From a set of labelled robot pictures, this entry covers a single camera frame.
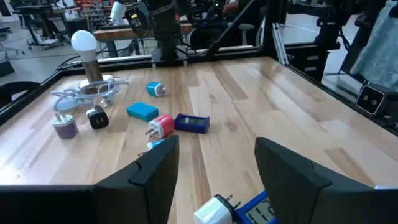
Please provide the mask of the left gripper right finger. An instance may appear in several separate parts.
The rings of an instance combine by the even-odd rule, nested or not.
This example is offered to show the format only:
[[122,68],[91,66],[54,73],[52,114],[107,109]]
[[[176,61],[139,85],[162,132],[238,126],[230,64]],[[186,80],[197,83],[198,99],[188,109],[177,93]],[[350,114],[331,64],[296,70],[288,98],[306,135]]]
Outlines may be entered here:
[[278,223],[397,223],[397,189],[377,189],[264,137],[257,169]]

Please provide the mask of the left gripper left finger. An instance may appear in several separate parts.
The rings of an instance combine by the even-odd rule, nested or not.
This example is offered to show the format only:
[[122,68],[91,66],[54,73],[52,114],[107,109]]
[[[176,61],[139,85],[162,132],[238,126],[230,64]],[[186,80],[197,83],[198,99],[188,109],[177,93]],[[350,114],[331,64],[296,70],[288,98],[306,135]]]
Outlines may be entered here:
[[179,168],[170,136],[91,185],[3,185],[1,223],[167,223]]

